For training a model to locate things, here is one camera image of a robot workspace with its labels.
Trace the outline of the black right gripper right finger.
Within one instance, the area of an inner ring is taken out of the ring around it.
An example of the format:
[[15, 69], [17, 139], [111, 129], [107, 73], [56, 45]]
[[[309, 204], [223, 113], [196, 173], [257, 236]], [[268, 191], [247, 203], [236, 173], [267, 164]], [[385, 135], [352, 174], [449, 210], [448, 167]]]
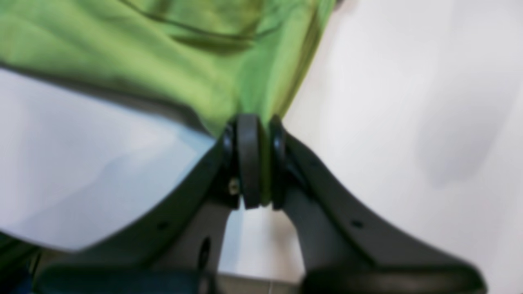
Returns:
[[295, 227], [303, 294], [485, 294], [472, 264], [398, 229], [358, 200], [273, 116], [273, 208]]

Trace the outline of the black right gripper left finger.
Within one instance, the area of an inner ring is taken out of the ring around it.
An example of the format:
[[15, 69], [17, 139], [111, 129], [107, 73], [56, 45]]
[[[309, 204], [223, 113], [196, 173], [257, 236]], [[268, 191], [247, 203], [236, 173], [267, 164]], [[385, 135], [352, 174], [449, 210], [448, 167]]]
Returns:
[[218, 294], [217, 264], [230, 212], [261, 203], [262, 127], [232, 119], [160, 203], [124, 229], [41, 272], [36, 294]]

